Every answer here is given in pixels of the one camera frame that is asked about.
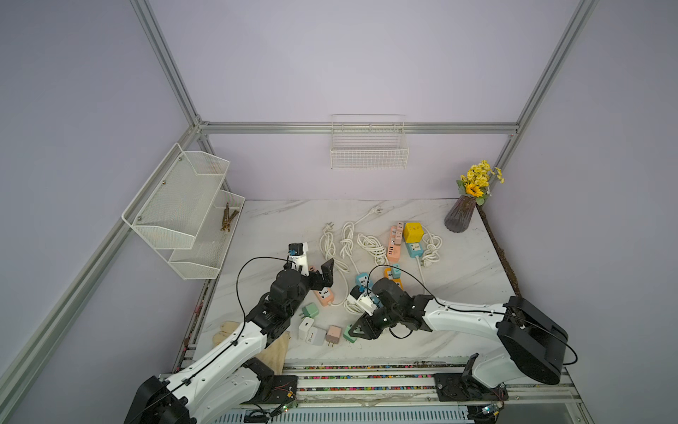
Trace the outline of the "white USB charger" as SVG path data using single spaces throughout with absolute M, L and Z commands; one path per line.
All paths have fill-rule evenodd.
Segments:
M 311 328 L 314 326 L 314 318 L 304 317 L 298 326 L 298 338 L 305 342 L 308 338 Z

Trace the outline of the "grey white plug adapter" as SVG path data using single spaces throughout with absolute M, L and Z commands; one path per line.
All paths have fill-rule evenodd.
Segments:
M 311 346 L 322 346 L 326 342 L 326 336 L 326 330 L 312 326 L 305 338 L 305 342 Z

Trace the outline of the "bright green plug adapter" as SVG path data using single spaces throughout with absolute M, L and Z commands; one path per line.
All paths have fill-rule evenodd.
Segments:
M 343 338 L 347 340 L 349 343 L 353 344 L 357 341 L 356 337 L 353 337 L 350 332 L 351 332 L 352 325 L 348 324 L 343 331 Z

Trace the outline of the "dusty pink plug adapter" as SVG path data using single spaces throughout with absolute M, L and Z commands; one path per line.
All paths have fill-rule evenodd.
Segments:
M 339 326 L 330 325 L 326 332 L 325 341 L 329 346 L 336 346 L 343 337 L 343 330 Z

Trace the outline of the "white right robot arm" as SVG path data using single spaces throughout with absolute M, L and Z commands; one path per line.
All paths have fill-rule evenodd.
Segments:
M 370 293 L 381 306 L 358 318 L 351 337 L 375 340 L 399 324 L 412 332 L 469 334 L 501 346 L 469 357 L 463 373 L 466 383 L 489 390 L 523 377 L 546 385 L 561 381 L 568 333 L 524 298 L 511 296 L 496 305 L 455 303 L 432 294 L 411 296 L 386 277 Z

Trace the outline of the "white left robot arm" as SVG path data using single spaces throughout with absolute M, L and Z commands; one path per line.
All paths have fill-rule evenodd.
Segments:
M 271 388 L 274 373 L 256 358 L 284 335 L 310 291 L 330 288 L 335 261 L 319 270 L 299 257 L 284 262 L 268 293 L 227 339 L 192 366 L 162 380 L 151 376 L 136 391 L 126 423 L 206 423 Z

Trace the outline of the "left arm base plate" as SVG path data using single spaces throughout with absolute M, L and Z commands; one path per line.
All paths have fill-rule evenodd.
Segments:
M 265 379 L 248 404 L 281 404 L 296 397 L 298 389 L 297 376 L 273 376 Z

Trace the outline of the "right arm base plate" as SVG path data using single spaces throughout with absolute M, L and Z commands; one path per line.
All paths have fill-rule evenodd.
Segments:
M 434 388 L 440 402 L 505 401 L 508 398 L 503 383 L 487 388 L 461 373 L 434 374 Z

